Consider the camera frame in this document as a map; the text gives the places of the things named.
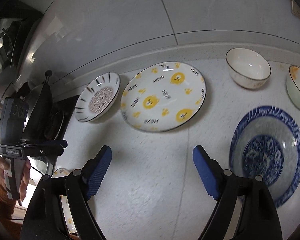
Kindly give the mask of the orange sleeve forearm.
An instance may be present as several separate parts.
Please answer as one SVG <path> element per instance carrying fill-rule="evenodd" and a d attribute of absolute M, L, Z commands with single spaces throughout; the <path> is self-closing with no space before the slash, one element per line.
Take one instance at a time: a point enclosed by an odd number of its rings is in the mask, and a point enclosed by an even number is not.
<path fill-rule="evenodd" d="M 13 239 L 19 239 L 22 225 L 11 221 L 15 205 L 16 201 L 8 198 L 7 191 L 0 184 L 0 222 Z"/>

